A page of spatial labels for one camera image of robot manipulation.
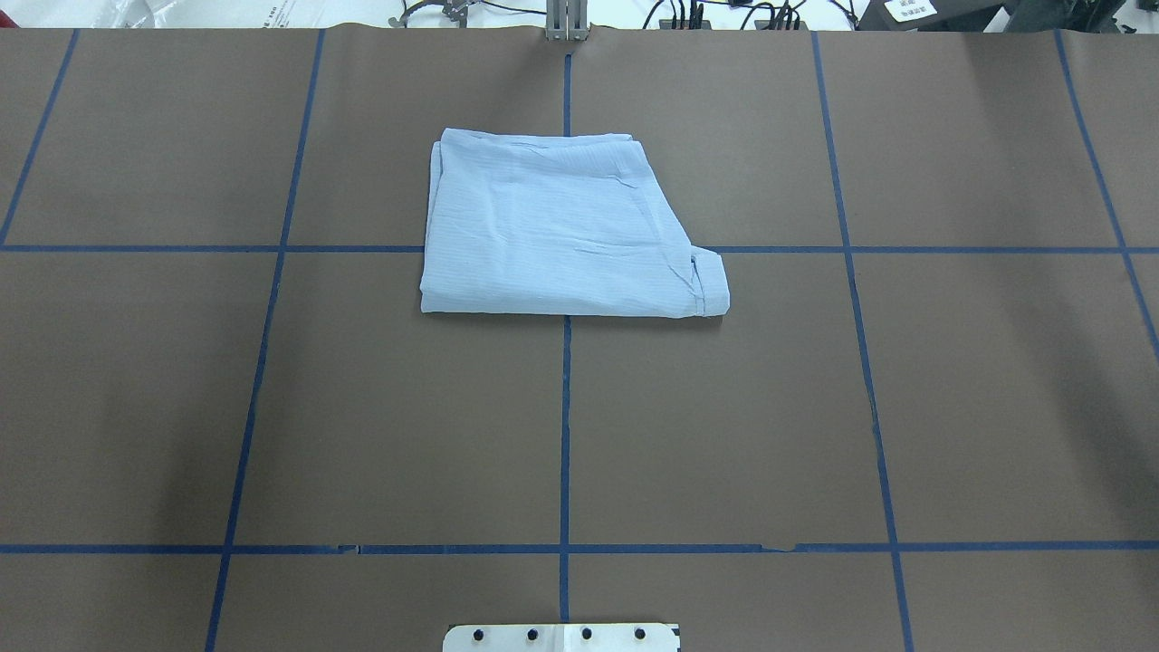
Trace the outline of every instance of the folded t-shirt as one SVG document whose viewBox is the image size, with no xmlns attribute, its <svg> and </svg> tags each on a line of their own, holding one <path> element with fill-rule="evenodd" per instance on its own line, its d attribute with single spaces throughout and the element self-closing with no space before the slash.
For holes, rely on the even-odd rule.
<svg viewBox="0 0 1159 652">
<path fill-rule="evenodd" d="M 692 246 L 626 134 L 447 129 L 431 152 L 423 312 L 724 314 L 721 256 Z"/>
</svg>

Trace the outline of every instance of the white metal plate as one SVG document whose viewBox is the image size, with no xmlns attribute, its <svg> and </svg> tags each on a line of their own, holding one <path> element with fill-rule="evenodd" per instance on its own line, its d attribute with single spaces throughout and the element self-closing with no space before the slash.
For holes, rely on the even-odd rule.
<svg viewBox="0 0 1159 652">
<path fill-rule="evenodd" d="M 679 631 L 663 623 L 458 625 L 443 652 L 679 652 Z"/>
</svg>

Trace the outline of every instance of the light blue towel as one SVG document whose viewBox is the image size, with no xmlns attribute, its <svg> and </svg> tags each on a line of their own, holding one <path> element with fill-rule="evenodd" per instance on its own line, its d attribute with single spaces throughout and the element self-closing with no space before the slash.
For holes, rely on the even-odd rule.
<svg viewBox="0 0 1159 652">
<path fill-rule="evenodd" d="M 447 129 L 431 152 L 423 312 L 707 316 L 721 256 L 692 246 L 626 134 Z"/>
</svg>

